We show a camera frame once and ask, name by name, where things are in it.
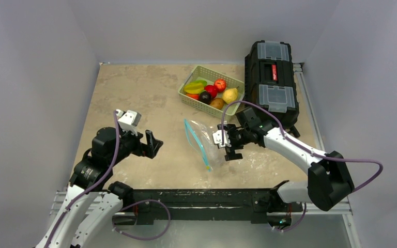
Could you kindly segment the clear zip bag blue seal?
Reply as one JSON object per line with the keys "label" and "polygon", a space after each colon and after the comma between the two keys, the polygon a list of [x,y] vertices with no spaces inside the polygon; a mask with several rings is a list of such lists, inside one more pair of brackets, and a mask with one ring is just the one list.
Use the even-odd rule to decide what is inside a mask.
{"label": "clear zip bag blue seal", "polygon": [[188,143],[198,153],[205,167],[210,166],[212,171],[214,167],[225,163],[225,150],[219,149],[213,143],[212,134],[217,131],[215,127],[184,119],[184,128]]}

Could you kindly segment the brown fake potato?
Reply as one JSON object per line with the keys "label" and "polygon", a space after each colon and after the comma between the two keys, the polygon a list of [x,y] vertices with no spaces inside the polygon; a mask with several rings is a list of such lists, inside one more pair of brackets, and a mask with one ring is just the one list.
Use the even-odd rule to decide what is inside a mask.
{"label": "brown fake potato", "polygon": [[221,109],[223,109],[223,107],[224,107],[224,105],[225,105],[225,102],[224,102],[224,100],[221,99],[221,98],[214,98],[214,99],[210,102],[209,105],[210,105],[211,107],[214,107],[214,108],[218,109],[218,110],[221,110]]}

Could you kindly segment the yellow fake lemon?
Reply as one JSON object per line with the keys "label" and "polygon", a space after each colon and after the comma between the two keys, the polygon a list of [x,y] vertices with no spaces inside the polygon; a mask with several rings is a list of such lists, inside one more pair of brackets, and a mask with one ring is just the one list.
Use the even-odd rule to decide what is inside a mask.
{"label": "yellow fake lemon", "polygon": [[226,104],[230,104],[237,100],[238,88],[229,88],[223,92],[222,99]]}

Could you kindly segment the dark purple fake fruit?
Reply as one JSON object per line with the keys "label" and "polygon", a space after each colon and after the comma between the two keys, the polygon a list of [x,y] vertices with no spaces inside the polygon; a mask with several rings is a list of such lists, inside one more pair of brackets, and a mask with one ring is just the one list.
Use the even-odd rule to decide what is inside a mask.
{"label": "dark purple fake fruit", "polygon": [[212,102],[212,95],[207,91],[203,91],[199,94],[198,100],[202,103],[210,104]]}

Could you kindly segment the red fake apple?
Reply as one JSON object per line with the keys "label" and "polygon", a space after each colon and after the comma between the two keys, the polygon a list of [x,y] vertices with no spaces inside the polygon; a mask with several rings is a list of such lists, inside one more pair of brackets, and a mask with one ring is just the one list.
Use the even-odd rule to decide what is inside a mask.
{"label": "red fake apple", "polygon": [[205,91],[211,95],[211,98],[214,99],[218,94],[218,89],[214,85],[207,85],[204,87]]}

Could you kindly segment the red orange fake tomato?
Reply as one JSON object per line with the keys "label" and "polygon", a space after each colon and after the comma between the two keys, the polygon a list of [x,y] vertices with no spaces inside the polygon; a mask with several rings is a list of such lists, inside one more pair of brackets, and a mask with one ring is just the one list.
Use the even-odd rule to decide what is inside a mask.
{"label": "red orange fake tomato", "polygon": [[199,94],[188,94],[186,93],[186,96],[195,100],[199,100],[200,99],[200,95]]}

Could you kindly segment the green yellow fake mango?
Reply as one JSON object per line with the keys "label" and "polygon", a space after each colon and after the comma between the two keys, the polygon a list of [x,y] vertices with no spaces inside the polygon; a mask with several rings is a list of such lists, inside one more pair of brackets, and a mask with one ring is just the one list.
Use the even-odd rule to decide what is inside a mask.
{"label": "green yellow fake mango", "polygon": [[204,90],[201,83],[191,82],[184,86],[184,92],[188,94],[200,94]]}

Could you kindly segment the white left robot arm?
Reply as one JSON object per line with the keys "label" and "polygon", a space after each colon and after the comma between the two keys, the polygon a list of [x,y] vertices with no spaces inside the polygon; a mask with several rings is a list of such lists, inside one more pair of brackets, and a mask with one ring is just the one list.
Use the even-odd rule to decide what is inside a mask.
{"label": "white left robot arm", "polygon": [[130,186],[114,182],[104,190],[113,176],[113,167],[133,154],[153,159],[163,141],[145,134],[107,127],[97,131],[91,148],[75,166],[65,199],[51,226],[37,247],[83,247],[100,228],[120,211],[138,213],[138,206],[150,199],[137,201]]}

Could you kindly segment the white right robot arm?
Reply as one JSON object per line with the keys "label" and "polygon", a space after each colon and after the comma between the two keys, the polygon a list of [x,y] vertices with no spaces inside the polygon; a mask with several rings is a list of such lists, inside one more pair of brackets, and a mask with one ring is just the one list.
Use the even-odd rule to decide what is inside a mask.
{"label": "white right robot arm", "polygon": [[236,151],[254,143],[282,155],[307,175],[306,181],[284,181],[272,188],[269,197],[272,208],[282,210],[289,203],[300,202],[328,211],[354,191],[340,153],[326,153],[294,139],[276,121],[261,120],[250,107],[236,116],[240,126],[219,124],[212,135],[214,144],[225,149],[227,161],[242,159]]}

